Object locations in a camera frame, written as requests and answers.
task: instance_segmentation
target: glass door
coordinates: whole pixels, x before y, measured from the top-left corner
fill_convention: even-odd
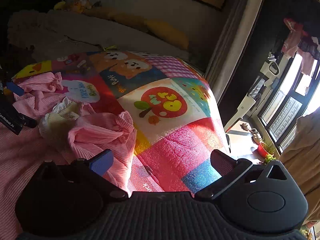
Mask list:
[[[314,60],[310,76],[300,72],[301,62],[302,57],[299,54],[289,60],[279,84],[258,114],[281,152],[294,138],[297,118],[310,114],[320,95],[317,95],[318,89],[316,90],[320,62]]]

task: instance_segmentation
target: bed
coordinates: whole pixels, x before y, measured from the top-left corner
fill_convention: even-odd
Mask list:
[[[207,82],[183,60],[79,53],[28,65],[15,81],[45,72],[60,72],[64,89],[56,92],[90,103],[97,113],[130,113],[137,130],[130,191],[196,193],[217,179],[210,153],[227,153],[226,136]]]

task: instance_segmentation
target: yellow pillow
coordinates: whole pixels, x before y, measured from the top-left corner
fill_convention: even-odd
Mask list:
[[[119,13],[113,18],[117,23],[132,27],[142,32],[148,32],[148,28],[144,24],[145,19],[141,16],[132,14]]]
[[[91,9],[85,9],[83,14],[105,20],[113,20],[117,11],[112,7],[92,7]]]
[[[182,31],[161,20],[146,20],[145,25],[156,36],[180,49],[188,49],[189,39]]]

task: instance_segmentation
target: brown cloth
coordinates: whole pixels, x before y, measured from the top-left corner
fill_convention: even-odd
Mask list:
[[[294,140],[279,159],[308,201],[303,224],[320,220],[320,107],[297,120]]]

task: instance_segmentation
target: tiled floor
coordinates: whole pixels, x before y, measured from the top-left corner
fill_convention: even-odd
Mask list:
[[[252,140],[252,134],[242,128],[244,121],[238,121],[227,134],[230,137],[231,153],[234,159],[245,158],[253,164],[263,162],[264,159],[258,154],[258,145]]]

